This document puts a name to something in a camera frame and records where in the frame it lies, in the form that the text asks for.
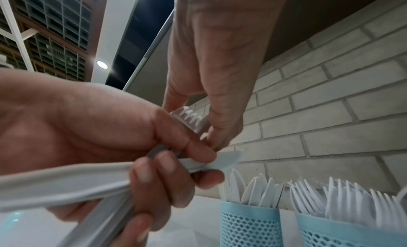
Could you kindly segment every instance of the light blue plastic basket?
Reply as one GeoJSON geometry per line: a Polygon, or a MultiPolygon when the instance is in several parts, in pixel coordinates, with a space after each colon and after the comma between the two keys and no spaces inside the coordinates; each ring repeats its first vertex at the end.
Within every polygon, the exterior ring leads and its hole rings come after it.
{"type": "Polygon", "coordinates": [[[304,247],[407,247],[407,237],[361,225],[297,214],[304,247]]]}
{"type": "Polygon", "coordinates": [[[220,247],[283,247],[280,211],[222,202],[220,247]]]}

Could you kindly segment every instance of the ceiling light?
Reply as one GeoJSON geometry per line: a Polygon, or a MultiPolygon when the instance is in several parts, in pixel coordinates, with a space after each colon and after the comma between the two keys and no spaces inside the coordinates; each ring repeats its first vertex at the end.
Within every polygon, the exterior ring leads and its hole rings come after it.
{"type": "Polygon", "coordinates": [[[107,69],[107,64],[103,63],[102,61],[97,61],[96,64],[98,64],[103,69],[107,69]]]}

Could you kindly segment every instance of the blue utensil holder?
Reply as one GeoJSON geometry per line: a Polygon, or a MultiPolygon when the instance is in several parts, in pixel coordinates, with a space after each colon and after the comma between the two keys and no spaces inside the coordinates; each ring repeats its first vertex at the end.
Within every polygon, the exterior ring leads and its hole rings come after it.
{"type": "Polygon", "coordinates": [[[222,202],[220,247],[283,247],[280,211],[222,202]]]}
{"type": "Polygon", "coordinates": [[[297,214],[304,247],[406,247],[407,236],[297,214]]]}

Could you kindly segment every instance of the perforated plastic cup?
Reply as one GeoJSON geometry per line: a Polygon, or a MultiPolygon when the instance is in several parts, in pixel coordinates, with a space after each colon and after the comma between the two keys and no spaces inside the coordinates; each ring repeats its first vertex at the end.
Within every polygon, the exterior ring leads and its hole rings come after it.
{"type": "Polygon", "coordinates": [[[304,247],[407,247],[407,236],[297,214],[304,247]]]}
{"type": "Polygon", "coordinates": [[[220,247],[283,247],[280,211],[222,202],[220,247]]]}

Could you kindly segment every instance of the hand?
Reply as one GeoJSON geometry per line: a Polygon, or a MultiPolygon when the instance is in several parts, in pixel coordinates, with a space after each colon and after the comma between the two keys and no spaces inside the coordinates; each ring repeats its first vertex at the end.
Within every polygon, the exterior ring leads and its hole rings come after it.
{"type": "Polygon", "coordinates": [[[243,129],[268,41],[286,0],[176,0],[164,108],[207,93],[209,146],[226,147],[243,129]]]}
{"type": "MultiPolygon", "coordinates": [[[[0,103],[3,175],[76,163],[133,161],[160,142],[198,162],[216,157],[197,135],[160,107],[110,87],[0,69],[0,103]]],[[[118,241],[138,241],[128,231],[146,225],[159,229],[168,220],[170,205],[183,207],[194,193],[193,180],[175,157],[163,152],[151,164],[148,161],[141,158],[134,164],[135,169],[145,171],[144,180],[130,172],[136,211],[141,213],[118,241]]],[[[223,181],[223,174],[211,171],[194,179],[199,187],[210,188],[223,181]]],[[[78,221],[96,204],[53,211],[61,219],[78,221]]]]}

